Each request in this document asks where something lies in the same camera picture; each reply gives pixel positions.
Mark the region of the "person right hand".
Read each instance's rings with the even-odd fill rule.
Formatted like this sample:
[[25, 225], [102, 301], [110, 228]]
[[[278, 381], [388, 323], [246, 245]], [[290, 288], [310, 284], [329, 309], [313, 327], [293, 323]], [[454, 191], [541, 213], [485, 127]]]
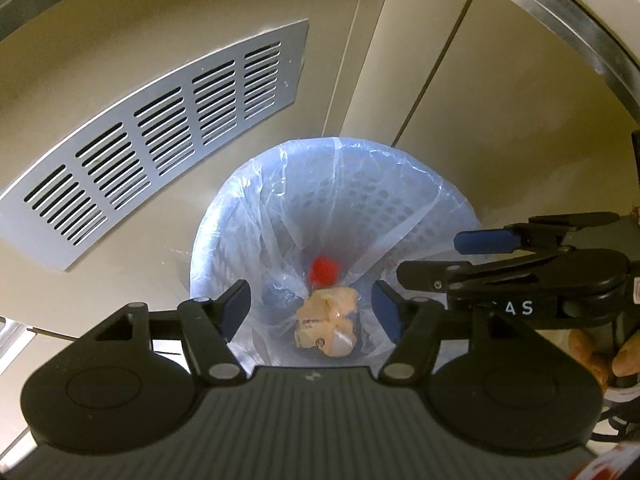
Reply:
[[571, 330], [568, 335], [570, 356], [593, 374], [602, 388], [611, 376], [627, 377], [639, 373], [640, 336], [634, 333], [612, 359], [596, 351], [593, 339], [581, 330]]

